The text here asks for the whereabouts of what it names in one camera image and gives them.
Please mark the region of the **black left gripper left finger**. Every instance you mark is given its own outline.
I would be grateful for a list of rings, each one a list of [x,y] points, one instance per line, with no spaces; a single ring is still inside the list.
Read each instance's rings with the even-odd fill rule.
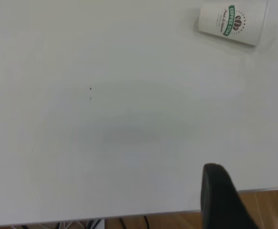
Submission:
[[[201,188],[203,229],[256,229],[228,172],[219,164],[203,166]]]

